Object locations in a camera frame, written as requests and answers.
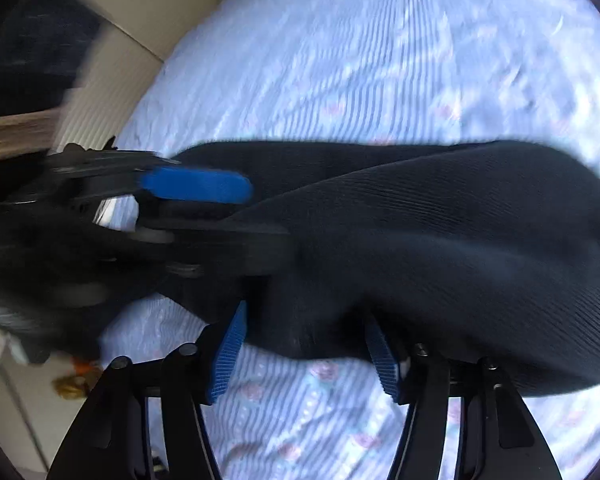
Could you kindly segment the dark navy corduroy pants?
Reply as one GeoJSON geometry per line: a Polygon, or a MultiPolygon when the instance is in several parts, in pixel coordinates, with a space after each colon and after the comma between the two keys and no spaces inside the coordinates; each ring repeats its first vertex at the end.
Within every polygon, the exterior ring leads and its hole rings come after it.
{"type": "Polygon", "coordinates": [[[250,344],[289,359],[365,358],[365,327],[450,359],[487,358],[527,394],[600,384],[600,178],[539,144],[220,142],[180,155],[233,170],[230,222],[294,239],[270,278],[173,281],[213,322],[245,301],[250,344]]]}

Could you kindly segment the blue striped floral bedsheet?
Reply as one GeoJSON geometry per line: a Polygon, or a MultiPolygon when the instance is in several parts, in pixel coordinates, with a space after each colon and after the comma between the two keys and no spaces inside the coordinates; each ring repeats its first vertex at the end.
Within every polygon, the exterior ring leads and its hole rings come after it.
{"type": "MultiPolygon", "coordinates": [[[[225,0],[184,37],[118,139],[535,141],[600,176],[590,0],[225,0]]],[[[382,479],[404,408],[370,364],[253,347],[204,410],[227,479],[382,479]]]]}

